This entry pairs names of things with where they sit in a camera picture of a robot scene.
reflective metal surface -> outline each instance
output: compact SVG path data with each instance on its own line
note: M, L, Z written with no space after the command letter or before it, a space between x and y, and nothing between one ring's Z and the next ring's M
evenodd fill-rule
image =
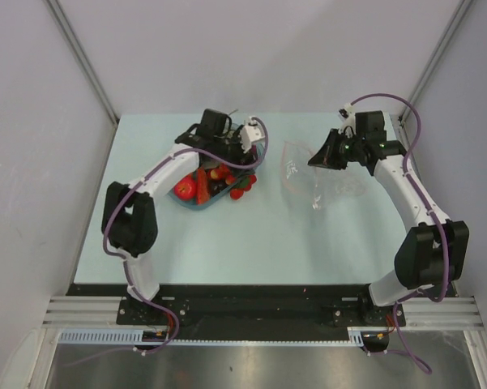
M111 353L64 364L112 346L58 346L49 389L88 388L467 388L479 387L462 332L407 333L434 374L406 357L367 357L358 348L171 346L156 355ZM400 348L397 336L390 348Z

white wall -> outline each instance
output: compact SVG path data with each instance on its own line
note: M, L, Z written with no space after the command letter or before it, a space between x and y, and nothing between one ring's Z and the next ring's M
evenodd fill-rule
M118 113L408 96L459 0L61 0ZM389 109L393 101L361 107Z
M40 0L0 1L0 373L70 275L113 129Z
M417 167L445 211L470 228L459 287L476 297L487 329L487 0L473 7L417 108Z

purple cable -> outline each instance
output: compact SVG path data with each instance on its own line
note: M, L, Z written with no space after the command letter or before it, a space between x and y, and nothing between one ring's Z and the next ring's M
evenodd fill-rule
M422 292L422 293L425 293L425 295L431 301L441 302L441 301L443 301L443 299L446 296L446 290L448 289L449 272L450 272L450 257L449 257L449 253L448 253L448 241L446 239L445 229L441 225L441 222L439 221L438 216L436 215L435 211L433 210L432 205L430 204L430 201L427 199L427 197L423 193L423 190L416 183L416 180L414 180L414 178L412 177L412 175L408 171L408 159L412 155L412 152L414 151L414 147L416 146L418 139L420 138L420 134L421 134L420 114L418 113L416 107L414 107L414 105L409 103L403 97L399 97L397 95L392 95L390 93L371 93L369 95L359 97L358 99L354 100L351 103L351 105L355 105L356 103L358 103L362 100L365 100L365 99L369 99L370 97L387 97L390 99L400 101L400 102L404 103L405 105L407 105L407 107L414 114L414 118L416 119L416 124L417 124L416 135L414 136L414 140L412 141L412 144L409 146L409 148L407 150L407 154L405 154L405 156L404 156L404 159L402 161L402 168L404 170L405 177L410 182L412 188L414 188L414 190L416 191L418 197L421 199L421 202L425 205L427 213L432 218L432 221L434 222L434 224L436 225L436 228L439 231L439 236L441 238L442 249L443 249L443 279L442 279L441 292L439 293L439 296L437 298L431 297L430 295L426 294L425 292ZM401 340L402 345L405 347L406 351L392 350L392 351L388 351L387 353L396 353L396 354L400 354L400 355L408 355L409 357L411 357L411 359L414 361L414 363L421 369L421 371L423 371L425 374L432 374L432 369L430 368L430 366L425 361L423 361L421 358L416 356L412 352L412 350L409 348L408 343L404 337L404 334L402 334L402 331L399 328L398 316L396 315L396 311L398 309L399 304L401 304L404 301L407 301L410 298L417 296L419 293L420 292L418 290L414 291L414 292L410 293L409 295L399 299L394 304L393 311L392 311L392 317L395 321L395 326L396 326L396 330L398 332L399 339Z
M253 164L250 164L250 165L233 164L232 162L224 160L223 158L219 158L218 156L216 156L210 152L206 152L205 150L201 150L199 148L186 148L186 149L179 150L178 152L175 152L173 154L173 156L168 156L168 157L164 158L154 169L152 169L148 174L146 174L144 176L142 181L137 182L128 191L128 193L121 199L119 204L113 210L112 215L110 216L108 223L106 224L105 233L103 236L103 250L108 255L112 255L114 257L119 257L119 258L123 259L122 266L124 268L124 274L126 276L126 281L128 283L128 286L131 288L131 290L133 290L133 293L135 294L135 296L137 296L139 298L139 300L144 302L145 304L148 304L149 306L152 306L153 308L156 308L158 310L162 310L166 314L170 314L173 317L173 321L177 325L175 327L173 334L164 343L160 344L159 346L155 347L152 350L146 350L145 354L147 354L147 355L157 353L165 345L167 345L169 342L173 341L178 335L180 323L178 321L178 317L175 315L174 312L172 312L171 310L169 310L168 308L166 308L164 306L159 306L158 304L155 304L153 301L148 300L142 294L140 294L140 292L137 290L137 288L133 284L133 279L131 278L130 270L129 270L128 264L126 262L126 256L124 254L121 254L121 253L118 253L115 251L111 251L108 248L108 235L110 233L110 229L112 228L113 221L117 218L117 215L123 209L124 205L126 204L128 199L131 197L131 195L138 188L140 188L143 185L143 181L145 182L145 181L149 180L151 177L153 177L156 174L156 172L158 172L160 169L162 169L172 159L174 159L175 157L180 156L182 154L186 154L187 152L197 152L199 154L204 154L205 156L211 157L213 160L217 160L219 162L222 162L222 163L226 164L228 167L235 168L235 169L254 169L254 168L257 168L258 166L260 166L262 164L262 162L265 158L265 155L267 154L267 150L268 150L268 131L267 131L267 127L265 126L265 123L260 118L257 118L257 117L252 117L252 118L261 126L261 128L263 129L263 133L265 135L265 146L263 149L263 153L259 156L258 160L256 160ZM133 348L131 348L131 347L111 348L111 349L105 350L101 353L97 353L97 354L91 355L89 357L85 357L83 359L80 359L78 361L71 362L69 364L66 364L65 366L74 366L74 365L78 365L78 364L86 362L86 361L90 361L90 360L95 359L97 357L102 357L103 355L106 355L106 354L115 353L117 351L129 351L129 350L133 350Z

